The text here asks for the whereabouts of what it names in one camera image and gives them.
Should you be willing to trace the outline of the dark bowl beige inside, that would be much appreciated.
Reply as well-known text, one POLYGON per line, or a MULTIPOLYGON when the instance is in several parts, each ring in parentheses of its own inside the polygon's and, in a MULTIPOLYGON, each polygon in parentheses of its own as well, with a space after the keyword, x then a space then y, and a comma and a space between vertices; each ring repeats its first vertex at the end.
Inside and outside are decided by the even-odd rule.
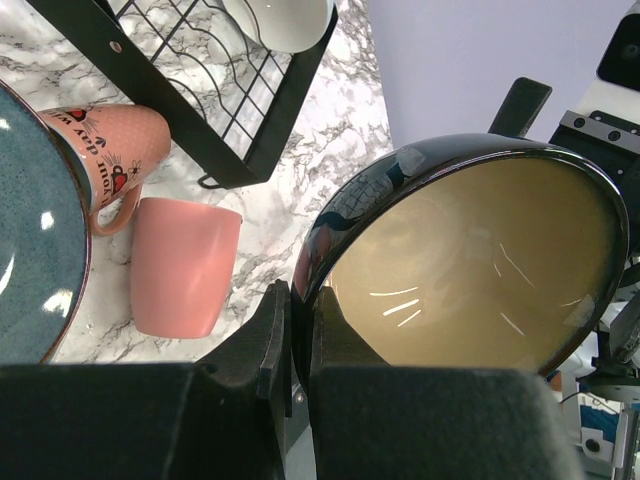
POLYGON ((629 240, 619 189, 566 148, 489 133, 399 148, 308 231, 292 279, 297 373, 309 378, 329 287, 388 364, 548 375, 613 299, 629 240))

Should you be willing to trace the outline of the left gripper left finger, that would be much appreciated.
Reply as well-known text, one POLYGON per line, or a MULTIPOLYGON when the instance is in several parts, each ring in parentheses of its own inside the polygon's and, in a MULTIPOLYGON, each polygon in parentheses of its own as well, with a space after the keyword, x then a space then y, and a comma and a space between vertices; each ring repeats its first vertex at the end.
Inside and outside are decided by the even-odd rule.
POLYGON ((291 413, 290 291, 271 284, 194 363, 1 371, 5 479, 280 479, 291 413))

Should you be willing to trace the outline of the printed salmon coffee mug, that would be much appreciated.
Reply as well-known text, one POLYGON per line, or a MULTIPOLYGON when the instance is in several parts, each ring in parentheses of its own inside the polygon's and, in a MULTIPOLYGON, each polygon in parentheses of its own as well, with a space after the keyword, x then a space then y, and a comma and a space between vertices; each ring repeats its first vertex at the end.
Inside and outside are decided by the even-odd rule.
POLYGON ((121 231, 144 180, 170 153, 167 121, 148 107, 125 104, 52 108, 38 115, 80 181, 92 231, 121 231))

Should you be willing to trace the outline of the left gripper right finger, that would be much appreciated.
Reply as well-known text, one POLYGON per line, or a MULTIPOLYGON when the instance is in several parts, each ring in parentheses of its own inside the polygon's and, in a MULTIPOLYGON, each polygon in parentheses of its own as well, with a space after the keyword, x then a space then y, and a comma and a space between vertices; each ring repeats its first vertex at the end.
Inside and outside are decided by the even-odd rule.
POLYGON ((517 370, 393 367, 314 310, 309 407, 321 479, 580 479, 546 383, 517 370))

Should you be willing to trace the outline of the white bowl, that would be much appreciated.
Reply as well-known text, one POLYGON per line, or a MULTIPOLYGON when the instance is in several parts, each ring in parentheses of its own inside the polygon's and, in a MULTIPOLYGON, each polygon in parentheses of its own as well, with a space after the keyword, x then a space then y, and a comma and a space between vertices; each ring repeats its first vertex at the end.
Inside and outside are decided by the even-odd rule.
POLYGON ((326 33, 335 5, 330 0, 224 0, 241 31, 269 50, 296 54, 326 33))

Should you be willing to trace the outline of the plain pink mug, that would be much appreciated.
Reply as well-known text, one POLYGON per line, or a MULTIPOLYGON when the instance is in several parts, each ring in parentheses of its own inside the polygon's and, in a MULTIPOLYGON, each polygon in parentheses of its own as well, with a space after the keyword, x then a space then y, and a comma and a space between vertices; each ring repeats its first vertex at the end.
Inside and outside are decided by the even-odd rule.
POLYGON ((231 286, 242 216, 217 206, 146 197, 132 245, 130 298, 146 335, 211 334, 231 286))

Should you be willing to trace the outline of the blue glazed floral plate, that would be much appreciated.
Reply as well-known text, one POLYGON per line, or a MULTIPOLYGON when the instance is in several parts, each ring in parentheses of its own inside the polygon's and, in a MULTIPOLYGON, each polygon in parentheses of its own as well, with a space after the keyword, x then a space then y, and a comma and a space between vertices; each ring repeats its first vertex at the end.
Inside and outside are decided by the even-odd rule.
POLYGON ((1 363, 43 363, 74 319, 91 240, 80 184, 50 130, 1 87, 1 363))

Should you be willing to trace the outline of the black wire dish rack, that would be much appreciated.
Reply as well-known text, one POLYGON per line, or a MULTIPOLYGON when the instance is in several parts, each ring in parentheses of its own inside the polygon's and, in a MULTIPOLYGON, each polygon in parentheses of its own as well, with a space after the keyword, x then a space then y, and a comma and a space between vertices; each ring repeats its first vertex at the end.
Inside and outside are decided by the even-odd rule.
POLYGON ((205 189, 268 181, 338 21, 296 54, 247 37, 223 1, 37 1, 132 102, 161 113, 205 189))

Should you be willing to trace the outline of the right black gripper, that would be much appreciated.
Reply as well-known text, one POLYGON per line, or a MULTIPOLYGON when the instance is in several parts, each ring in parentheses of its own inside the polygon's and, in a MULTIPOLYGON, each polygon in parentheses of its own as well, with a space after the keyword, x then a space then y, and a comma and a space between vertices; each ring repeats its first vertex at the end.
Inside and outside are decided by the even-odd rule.
MULTIPOLYGON (((526 136, 553 89, 527 77, 517 78, 488 132, 509 137, 526 136)), ((589 115, 566 112, 551 143, 595 164, 617 191, 622 238, 610 255, 614 261, 614 291, 639 281, 639 265, 631 258, 639 253, 639 125, 604 111, 589 115)), ((639 363, 639 296, 634 295, 608 327, 595 329, 598 354, 591 361, 595 371, 588 380, 637 380, 639 363)))

